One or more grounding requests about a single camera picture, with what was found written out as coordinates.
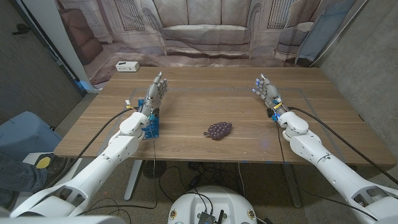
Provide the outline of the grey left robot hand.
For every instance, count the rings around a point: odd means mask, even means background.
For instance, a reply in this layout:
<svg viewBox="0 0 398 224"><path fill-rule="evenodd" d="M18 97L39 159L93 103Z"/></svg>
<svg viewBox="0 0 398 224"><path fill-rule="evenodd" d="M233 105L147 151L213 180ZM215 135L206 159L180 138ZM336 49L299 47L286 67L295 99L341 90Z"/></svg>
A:
<svg viewBox="0 0 398 224"><path fill-rule="evenodd" d="M143 104L139 107L138 112L149 116L154 110L161 105L162 99L168 91L168 80L162 78L162 72L154 78L153 83L149 86Z"/></svg>

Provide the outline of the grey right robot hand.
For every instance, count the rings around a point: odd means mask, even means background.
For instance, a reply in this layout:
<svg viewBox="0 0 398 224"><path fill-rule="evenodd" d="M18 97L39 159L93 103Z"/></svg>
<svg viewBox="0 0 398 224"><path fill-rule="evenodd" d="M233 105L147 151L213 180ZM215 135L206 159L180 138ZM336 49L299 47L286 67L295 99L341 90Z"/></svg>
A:
<svg viewBox="0 0 398 224"><path fill-rule="evenodd" d="M268 117L278 119L288 112L277 88L263 73L256 79L255 84L256 87L252 89L252 92L264 101Z"/></svg>

